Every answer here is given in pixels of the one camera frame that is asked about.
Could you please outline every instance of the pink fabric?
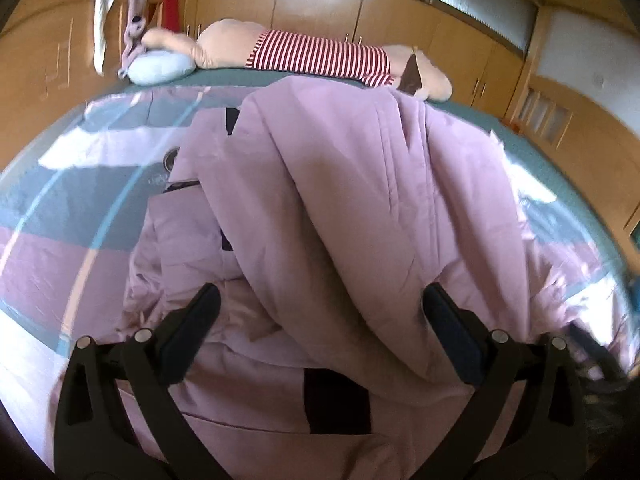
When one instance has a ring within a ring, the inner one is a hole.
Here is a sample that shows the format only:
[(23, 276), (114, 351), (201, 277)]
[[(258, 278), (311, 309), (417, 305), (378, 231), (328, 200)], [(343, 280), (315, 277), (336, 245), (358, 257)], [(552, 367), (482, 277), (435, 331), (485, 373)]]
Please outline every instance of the pink fabric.
[(146, 18), (142, 16), (145, 9), (146, 0), (129, 0), (129, 10), (127, 11), (127, 27), (124, 31), (124, 49), (120, 60), (122, 67), (118, 70), (118, 76), (124, 78), (133, 60), (145, 51), (145, 46), (140, 43), (142, 33), (145, 31)]
[[(201, 110), (174, 171), (202, 186), (149, 201), (114, 338), (214, 282), (221, 315), (171, 391), (229, 474), (407, 478), (471, 394), (420, 312), (425, 285), (518, 340), (566, 320), (550, 266), (521, 238), (501, 157), (482, 130), (389, 88), (288, 77), (245, 99), (231, 136), (224, 110)], [(373, 434), (309, 434), (313, 367), (369, 390)]]

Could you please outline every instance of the red and white striped fabric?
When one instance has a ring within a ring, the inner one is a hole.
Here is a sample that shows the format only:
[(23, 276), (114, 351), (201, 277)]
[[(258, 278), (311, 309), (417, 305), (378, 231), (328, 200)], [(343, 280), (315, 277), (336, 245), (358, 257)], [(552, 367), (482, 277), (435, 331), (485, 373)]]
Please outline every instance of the red and white striped fabric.
[(366, 86), (389, 85), (394, 81), (389, 73), (389, 58), (380, 47), (282, 30), (265, 30), (245, 66), (356, 79)]

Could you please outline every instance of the black strap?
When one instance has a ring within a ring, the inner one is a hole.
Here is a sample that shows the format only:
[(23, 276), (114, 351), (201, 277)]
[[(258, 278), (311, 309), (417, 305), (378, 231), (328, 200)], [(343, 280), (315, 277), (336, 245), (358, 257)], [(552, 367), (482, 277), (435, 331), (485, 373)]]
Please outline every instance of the black strap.
[(226, 236), (222, 232), (222, 229), (220, 229), (220, 236), (222, 236), (222, 250), (223, 251), (233, 251), (234, 248), (231, 246), (231, 243), (229, 243), (229, 240), (226, 239)]
[(236, 122), (238, 122), (238, 116), (240, 115), (240, 110), (237, 108), (227, 108), (226, 109), (226, 134), (231, 135), (234, 132), (234, 128), (236, 127)]
[(305, 413), (312, 434), (371, 433), (369, 392), (324, 368), (305, 369)]
[(172, 191), (178, 191), (179, 189), (185, 189), (186, 187), (199, 186), (199, 180), (188, 180), (186, 182), (174, 182), (163, 193), (171, 193)]

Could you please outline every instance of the small pillow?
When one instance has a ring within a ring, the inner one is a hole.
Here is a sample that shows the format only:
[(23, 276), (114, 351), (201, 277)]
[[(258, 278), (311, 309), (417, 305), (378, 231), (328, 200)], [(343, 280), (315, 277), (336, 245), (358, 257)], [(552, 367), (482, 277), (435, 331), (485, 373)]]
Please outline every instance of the small pillow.
[(133, 60), (127, 76), (136, 85), (149, 86), (169, 83), (188, 76), (196, 70), (191, 57), (168, 50), (149, 50)]

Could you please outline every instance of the white wall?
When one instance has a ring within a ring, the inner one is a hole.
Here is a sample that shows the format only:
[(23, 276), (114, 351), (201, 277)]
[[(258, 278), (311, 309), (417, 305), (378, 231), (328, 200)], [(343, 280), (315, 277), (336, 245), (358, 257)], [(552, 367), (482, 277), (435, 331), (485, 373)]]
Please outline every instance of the white wall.
[(568, 10), (554, 13), (538, 75), (596, 101), (640, 137), (640, 40)]

